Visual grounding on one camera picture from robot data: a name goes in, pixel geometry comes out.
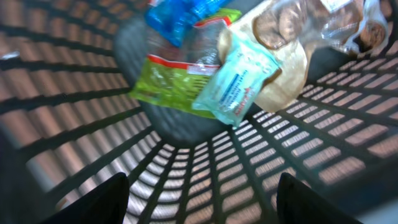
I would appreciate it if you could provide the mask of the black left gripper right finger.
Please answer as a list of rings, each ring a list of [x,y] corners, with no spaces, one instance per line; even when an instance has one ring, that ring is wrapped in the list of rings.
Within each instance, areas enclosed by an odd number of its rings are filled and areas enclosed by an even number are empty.
[[[282,224],[361,224],[286,172],[278,183],[277,216]]]

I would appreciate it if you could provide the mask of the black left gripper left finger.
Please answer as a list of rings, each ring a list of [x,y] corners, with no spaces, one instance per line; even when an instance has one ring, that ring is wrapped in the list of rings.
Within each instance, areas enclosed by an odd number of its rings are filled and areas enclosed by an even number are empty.
[[[129,180],[119,172],[42,224],[122,224],[129,198]]]

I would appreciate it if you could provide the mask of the green clear snack bag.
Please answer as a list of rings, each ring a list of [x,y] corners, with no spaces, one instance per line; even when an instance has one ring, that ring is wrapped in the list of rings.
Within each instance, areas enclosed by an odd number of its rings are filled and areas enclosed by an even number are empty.
[[[181,47],[173,46],[153,28],[146,27],[148,54],[131,95],[153,105],[213,119],[209,111],[194,110],[192,103],[221,67],[220,32],[240,17],[239,10],[220,9],[196,23]]]

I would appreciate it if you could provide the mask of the teal wet wipes pack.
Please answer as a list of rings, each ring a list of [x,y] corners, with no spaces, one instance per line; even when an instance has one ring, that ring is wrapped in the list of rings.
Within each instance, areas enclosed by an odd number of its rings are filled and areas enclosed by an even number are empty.
[[[231,34],[222,67],[192,103],[194,110],[209,111],[224,124],[239,126],[263,83],[280,70],[280,62],[246,34]]]

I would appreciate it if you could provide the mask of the beige clear plastic bag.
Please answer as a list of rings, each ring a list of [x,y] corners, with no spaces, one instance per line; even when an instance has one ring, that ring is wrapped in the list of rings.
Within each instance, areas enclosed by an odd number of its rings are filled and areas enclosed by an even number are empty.
[[[332,47],[346,54],[368,54],[387,45],[389,29],[379,0],[264,1],[220,33],[221,61],[237,31],[282,62],[280,71],[264,82],[255,100],[264,111],[274,113],[299,96],[316,49]]]

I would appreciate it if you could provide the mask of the blue snack bar wrapper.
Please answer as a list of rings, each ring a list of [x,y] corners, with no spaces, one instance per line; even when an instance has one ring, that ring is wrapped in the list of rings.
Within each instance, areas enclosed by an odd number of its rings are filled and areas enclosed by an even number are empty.
[[[147,24],[172,45],[180,47],[185,34],[215,14],[230,0],[164,0],[145,14]]]

